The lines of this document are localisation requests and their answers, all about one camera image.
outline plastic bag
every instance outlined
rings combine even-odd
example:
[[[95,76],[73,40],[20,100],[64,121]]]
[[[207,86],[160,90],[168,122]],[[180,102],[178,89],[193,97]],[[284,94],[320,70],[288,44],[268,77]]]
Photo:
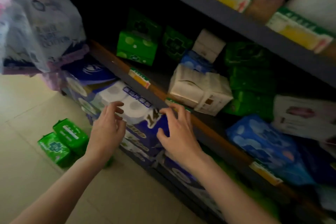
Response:
[[[11,15],[19,9],[17,5],[8,7],[0,19],[0,73],[1,74],[36,74],[40,71],[24,47],[21,38],[24,33],[16,27],[20,17]]]
[[[70,0],[12,0],[21,41],[42,72],[82,59],[89,51],[82,18]]]

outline white box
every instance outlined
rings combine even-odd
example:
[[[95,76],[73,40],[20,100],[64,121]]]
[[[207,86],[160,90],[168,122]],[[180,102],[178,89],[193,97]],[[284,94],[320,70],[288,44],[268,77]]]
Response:
[[[168,93],[180,102],[194,108],[203,98],[200,84],[204,74],[179,64],[170,80]]]
[[[197,37],[192,50],[213,63],[225,44],[222,39],[203,29]]]
[[[226,77],[215,73],[206,73],[200,84],[204,95],[195,111],[216,116],[232,99],[232,91]]]
[[[273,126],[293,136],[326,141],[336,135],[336,103],[277,95]]]

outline hand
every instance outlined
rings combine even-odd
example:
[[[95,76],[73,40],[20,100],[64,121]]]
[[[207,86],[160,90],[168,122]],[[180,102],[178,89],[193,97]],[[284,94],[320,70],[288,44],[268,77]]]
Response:
[[[178,119],[171,108],[177,109]],[[163,129],[159,128],[157,138],[179,164],[191,169],[196,160],[205,153],[193,133],[190,112],[182,105],[174,103],[170,108],[161,109],[160,113],[167,115],[170,137],[166,137]]]
[[[126,131],[126,122],[115,113],[123,114],[119,108],[124,103],[117,101],[105,106],[98,120],[93,123],[85,156],[98,160],[104,165],[119,146]]]

